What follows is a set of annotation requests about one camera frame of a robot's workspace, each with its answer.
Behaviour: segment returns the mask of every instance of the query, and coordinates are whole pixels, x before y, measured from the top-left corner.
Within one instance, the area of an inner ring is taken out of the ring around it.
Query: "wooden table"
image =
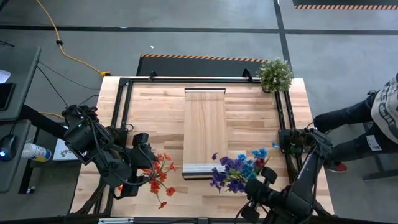
[[[111,123],[119,78],[104,77],[103,80],[97,114],[104,126]],[[277,142],[277,131],[280,129],[275,94],[263,93],[258,84],[135,83],[127,122],[134,125],[134,131],[129,134],[127,142],[132,142],[134,134],[149,133],[149,142],[154,151],[170,155],[177,167],[177,171],[169,173],[165,182],[167,186],[175,187],[176,193],[168,197],[165,191],[160,192],[159,197],[167,201],[167,205],[158,210],[159,202],[156,196],[150,193],[149,184],[146,184],[139,189],[137,197],[114,200],[112,217],[234,218],[247,202],[245,194],[233,194],[223,190],[219,194],[217,189],[209,186],[209,180],[184,180],[182,177],[184,88],[199,86],[226,88],[228,151],[232,154],[250,155],[251,150],[266,147],[271,155],[267,165],[278,174],[278,179],[272,187],[282,190],[289,184],[285,158],[278,149],[272,147],[272,142]],[[121,100],[120,116],[123,113],[125,92]],[[289,92],[296,126],[299,129],[304,128],[312,121],[304,80],[295,78]],[[283,94],[281,95],[286,115],[285,100]],[[100,175],[93,163],[81,167],[71,212],[78,210],[85,203],[97,187],[99,179]],[[327,211],[333,213],[323,169],[318,176],[317,200]],[[264,212],[259,212],[261,217],[264,217]]]

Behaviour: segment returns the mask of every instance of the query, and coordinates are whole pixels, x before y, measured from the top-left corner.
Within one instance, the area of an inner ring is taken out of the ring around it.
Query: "hazard stripe tape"
[[[234,60],[239,62],[266,62],[263,59],[254,58],[231,58],[231,57],[212,57],[212,56],[192,56],[192,55],[164,55],[164,54],[142,54],[144,57],[158,57],[158,58],[184,58],[184,59],[204,59],[204,60]]]
[[[397,10],[393,5],[297,5],[296,9],[339,9],[339,10]]]

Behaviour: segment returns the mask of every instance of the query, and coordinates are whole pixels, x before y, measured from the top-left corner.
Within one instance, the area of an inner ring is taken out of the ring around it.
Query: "spray can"
[[[51,158],[51,151],[35,144],[26,143],[22,152],[22,157],[37,162],[47,162]]]

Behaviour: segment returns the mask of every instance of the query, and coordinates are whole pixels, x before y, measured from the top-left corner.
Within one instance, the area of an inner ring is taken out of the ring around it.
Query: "concrete floor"
[[[396,11],[295,10],[280,0],[286,29],[397,30]],[[57,25],[109,27],[204,27],[277,29],[271,0],[42,0]],[[0,11],[0,24],[49,25],[35,1],[13,0]],[[65,50],[100,70],[134,75],[140,54],[214,55],[222,57],[283,57],[279,34],[184,32],[60,32]],[[88,67],[65,58],[52,31],[0,30],[0,40],[16,46],[39,45],[40,61],[92,88],[101,77]],[[398,71],[397,35],[287,35],[295,76],[305,79],[314,116],[366,97]],[[87,90],[44,68],[68,104],[79,103],[98,90]],[[26,103],[38,111],[60,113],[62,101],[37,72]],[[96,100],[88,102],[95,105]],[[335,143],[355,138],[361,125],[331,133]],[[389,156],[397,161],[396,155]],[[22,162],[15,182],[22,178]],[[327,172],[335,213],[345,218],[395,223],[398,220],[398,178],[364,183],[362,175],[376,171],[371,158],[348,162],[348,172]],[[0,195],[0,219],[64,215],[72,201],[79,167],[59,165],[35,174],[37,191]]]

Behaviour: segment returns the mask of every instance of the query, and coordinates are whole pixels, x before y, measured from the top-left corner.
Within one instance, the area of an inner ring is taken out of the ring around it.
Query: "black pants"
[[[321,132],[336,129],[344,124],[356,124],[372,121],[371,108],[376,94],[369,95],[363,102],[357,103],[353,106],[332,111],[329,113],[318,115],[314,118],[314,125]],[[381,151],[372,151],[366,136],[376,138]],[[334,147],[331,153],[330,160],[333,161],[325,163],[326,166],[337,166],[340,162],[353,161],[364,157],[372,156],[381,153],[398,152],[398,144],[391,141],[383,134],[380,128],[373,124],[360,137],[338,144]]]

